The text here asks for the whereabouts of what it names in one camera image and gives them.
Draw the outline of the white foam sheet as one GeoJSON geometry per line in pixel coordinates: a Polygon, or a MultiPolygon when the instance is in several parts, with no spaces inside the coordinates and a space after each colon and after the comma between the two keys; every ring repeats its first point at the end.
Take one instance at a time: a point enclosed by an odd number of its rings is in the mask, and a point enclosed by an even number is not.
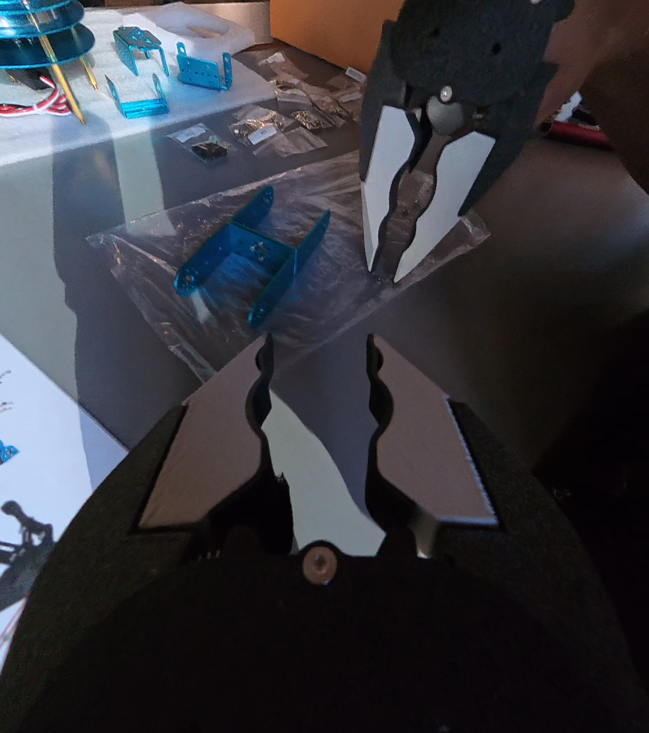
{"type": "Polygon", "coordinates": [[[264,2],[213,5],[178,2],[87,10],[84,23],[95,36],[89,60],[99,88],[91,87],[82,65],[72,64],[66,71],[86,124],[82,125],[73,115],[0,117],[0,167],[273,99],[268,82],[239,61],[232,61],[232,85],[228,91],[180,83],[176,63],[176,44],[182,42],[189,57],[216,61],[221,70],[222,53],[233,56],[270,40],[269,21],[268,4],[264,2]],[[137,57],[138,76],[123,65],[112,36],[113,30],[122,25],[138,26],[161,40],[169,76],[164,74],[157,52],[148,60],[137,57]],[[153,75],[157,75],[163,87],[169,113],[125,119],[118,111],[106,78],[116,85],[121,102],[131,103],[155,97],[153,75]]]}

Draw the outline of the blue long U bracket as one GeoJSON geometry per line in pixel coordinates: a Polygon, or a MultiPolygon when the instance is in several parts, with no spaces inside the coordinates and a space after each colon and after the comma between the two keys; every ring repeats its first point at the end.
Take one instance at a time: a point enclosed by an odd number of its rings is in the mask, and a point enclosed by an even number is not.
{"type": "Polygon", "coordinates": [[[155,86],[156,96],[147,100],[136,100],[124,103],[121,101],[116,85],[113,81],[105,77],[108,84],[111,97],[116,105],[118,112],[125,119],[140,119],[149,116],[167,115],[170,113],[168,102],[165,96],[164,88],[156,73],[152,74],[152,80],[155,86]]]}

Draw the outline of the white instruction booklet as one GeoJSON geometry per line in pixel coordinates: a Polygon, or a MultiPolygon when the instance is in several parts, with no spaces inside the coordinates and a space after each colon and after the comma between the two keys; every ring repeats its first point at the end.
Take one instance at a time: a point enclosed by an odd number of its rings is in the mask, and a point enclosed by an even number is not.
{"type": "Polygon", "coordinates": [[[127,453],[0,335],[0,672],[49,554],[127,453]]]}

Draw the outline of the clear plastic bag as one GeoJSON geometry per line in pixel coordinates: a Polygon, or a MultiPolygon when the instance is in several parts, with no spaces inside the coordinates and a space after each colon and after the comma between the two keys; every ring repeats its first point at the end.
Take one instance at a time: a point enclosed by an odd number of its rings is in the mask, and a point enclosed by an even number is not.
{"type": "Polygon", "coordinates": [[[261,334],[271,334],[287,367],[356,326],[442,265],[483,243],[482,219],[468,213],[400,282],[367,271],[357,153],[299,166],[89,237],[110,272],[167,349],[201,381],[209,380],[261,334]],[[299,245],[326,211],[328,230],[262,324],[248,316],[271,280],[263,256],[230,252],[200,286],[182,296],[173,282],[211,236],[266,186],[272,210],[253,226],[299,245]]]}

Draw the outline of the blue perforated U bracket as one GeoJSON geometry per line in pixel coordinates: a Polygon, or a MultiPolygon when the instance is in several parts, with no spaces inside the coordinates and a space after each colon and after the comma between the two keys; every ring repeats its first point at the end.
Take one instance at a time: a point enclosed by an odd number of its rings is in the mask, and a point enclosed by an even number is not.
{"type": "Polygon", "coordinates": [[[189,56],[183,42],[176,43],[176,51],[179,69],[177,78],[180,83],[215,91],[227,91],[232,86],[232,59],[229,53],[222,54],[223,66],[220,71],[216,61],[189,56]]]}

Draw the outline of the group of small zip bags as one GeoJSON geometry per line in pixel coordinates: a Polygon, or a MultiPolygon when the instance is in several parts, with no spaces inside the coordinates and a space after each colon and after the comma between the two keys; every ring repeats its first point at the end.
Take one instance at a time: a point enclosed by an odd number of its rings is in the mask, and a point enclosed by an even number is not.
{"type": "Polygon", "coordinates": [[[276,109],[246,105],[234,111],[227,137],[198,123],[167,134],[167,139],[207,163],[228,158],[234,144],[254,155],[287,158],[326,148],[324,133],[359,119],[362,87],[356,79],[344,75],[328,88],[312,85],[283,51],[257,60],[257,65],[273,88],[276,109]]]}

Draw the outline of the blue H-shaped metal bracket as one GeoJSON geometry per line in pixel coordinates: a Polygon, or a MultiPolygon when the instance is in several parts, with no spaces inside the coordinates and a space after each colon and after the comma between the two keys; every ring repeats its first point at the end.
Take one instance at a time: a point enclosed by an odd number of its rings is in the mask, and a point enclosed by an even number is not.
{"type": "Polygon", "coordinates": [[[326,210],[300,244],[292,246],[257,230],[273,203],[273,187],[261,188],[227,224],[208,237],[177,271],[173,282],[176,293],[190,297],[229,255],[236,254],[262,266],[270,275],[247,317],[250,328],[262,326],[323,241],[331,218],[330,210],[326,210]]]}

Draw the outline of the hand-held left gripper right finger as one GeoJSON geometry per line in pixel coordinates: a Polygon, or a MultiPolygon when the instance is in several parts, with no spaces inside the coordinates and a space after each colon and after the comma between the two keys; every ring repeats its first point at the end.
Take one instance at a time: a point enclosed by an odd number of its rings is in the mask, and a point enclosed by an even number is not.
{"type": "Polygon", "coordinates": [[[497,529],[500,520],[444,390],[384,338],[366,339],[366,509],[387,534],[407,531],[430,558],[443,528],[497,529]]]}

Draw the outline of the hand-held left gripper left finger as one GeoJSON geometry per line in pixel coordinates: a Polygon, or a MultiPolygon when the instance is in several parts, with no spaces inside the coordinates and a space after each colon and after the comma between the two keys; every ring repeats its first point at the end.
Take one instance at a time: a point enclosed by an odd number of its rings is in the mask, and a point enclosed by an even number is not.
{"type": "Polygon", "coordinates": [[[293,529],[289,486],[263,430],[273,371],[273,338],[261,336],[188,399],[139,529],[293,529]]]}

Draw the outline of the blue round base with servo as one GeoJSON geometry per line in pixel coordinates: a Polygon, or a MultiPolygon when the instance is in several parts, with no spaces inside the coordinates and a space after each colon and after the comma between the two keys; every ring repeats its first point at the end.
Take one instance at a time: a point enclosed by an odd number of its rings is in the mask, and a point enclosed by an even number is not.
{"type": "Polygon", "coordinates": [[[89,65],[95,38],[83,24],[85,10],[75,1],[0,1],[0,69],[48,69],[50,94],[32,108],[0,111],[0,116],[45,114],[63,98],[81,124],[86,120],[64,68],[80,61],[94,89],[89,65]]]}

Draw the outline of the blue multi-hole servo bracket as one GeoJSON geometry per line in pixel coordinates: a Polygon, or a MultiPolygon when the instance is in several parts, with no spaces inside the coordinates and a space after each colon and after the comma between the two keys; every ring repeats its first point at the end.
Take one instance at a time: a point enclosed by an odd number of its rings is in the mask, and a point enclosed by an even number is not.
{"type": "Polygon", "coordinates": [[[152,52],[158,52],[165,76],[169,77],[168,64],[162,42],[154,34],[138,26],[119,26],[113,30],[113,39],[119,59],[134,76],[139,76],[135,53],[142,53],[147,60],[152,52]]]}

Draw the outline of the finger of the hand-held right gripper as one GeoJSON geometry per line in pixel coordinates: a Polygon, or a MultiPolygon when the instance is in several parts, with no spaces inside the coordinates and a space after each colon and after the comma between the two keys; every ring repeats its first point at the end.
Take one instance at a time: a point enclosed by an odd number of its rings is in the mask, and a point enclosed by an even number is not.
{"type": "Polygon", "coordinates": [[[414,270],[457,225],[459,211],[495,142],[492,136],[470,132],[443,148],[433,197],[416,221],[412,242],[397,265],[395,283],[414,270]]]}
{"type": "Polygon", "coordinates": [[[361,174],[366,264],[373,272],[382,257],[387,220],[397,203],[400,179],[417,155],[425,111],[384,105],[366,171],[361,174]]]}

